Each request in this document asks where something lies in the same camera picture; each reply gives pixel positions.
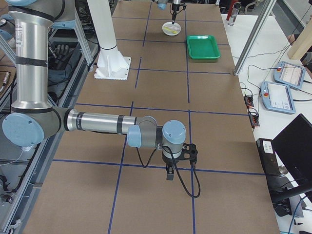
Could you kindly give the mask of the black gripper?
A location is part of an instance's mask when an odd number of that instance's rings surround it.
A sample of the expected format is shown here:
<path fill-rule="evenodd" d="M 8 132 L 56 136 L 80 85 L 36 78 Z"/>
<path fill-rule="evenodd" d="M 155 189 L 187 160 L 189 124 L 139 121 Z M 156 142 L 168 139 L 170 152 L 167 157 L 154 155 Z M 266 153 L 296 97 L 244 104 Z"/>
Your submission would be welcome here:
<path fill-rule="evenodd" d="M 172 3 L 171 10 L 172 10 L 172 24 L 174 24 L 176 20 L 176 14 L 178 12 L 178 4 Z"/>
<path fill-rule="evenodd" d="M 166 163 L 166 179 L 174 179 L 174 161 L 171 158 L 162 156 L 163 161 Z"/>

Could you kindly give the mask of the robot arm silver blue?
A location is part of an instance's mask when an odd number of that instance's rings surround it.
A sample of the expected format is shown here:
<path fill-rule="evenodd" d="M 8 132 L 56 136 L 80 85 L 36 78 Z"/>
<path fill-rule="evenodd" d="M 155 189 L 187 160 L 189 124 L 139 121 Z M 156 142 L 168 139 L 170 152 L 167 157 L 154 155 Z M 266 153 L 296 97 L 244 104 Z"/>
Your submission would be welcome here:
<path fill-rule="evenodd" d="M 79 112 L 52 106 L 47 99 L 48 33 L 52 27 L 74 28 L 72 0 L 10 0 L 15 21 L 17 99 L 2 123 L 4 135 L 26 147 L 65 131 L 92 131 L 126 135 L 131 147 L 151 147 L 162 152 L 167 179 L 178 172 L 177 162 L 186 152 L 183 123 L 170 120 L 158 126 L 153 117 L 129 117 Z"/>
<path fill-rule="evenodd" d="M 152 0 L 152 2 L 156 3 L 159 9 L 164 10 L 168 4 L 168 0 Z M 172 15 L 172 24 L 176 22 L 176 16 L 178 15 L 180 8 L 183 6 L 180 0 L 173 0 L 171 2 L 171 15 Z"/>

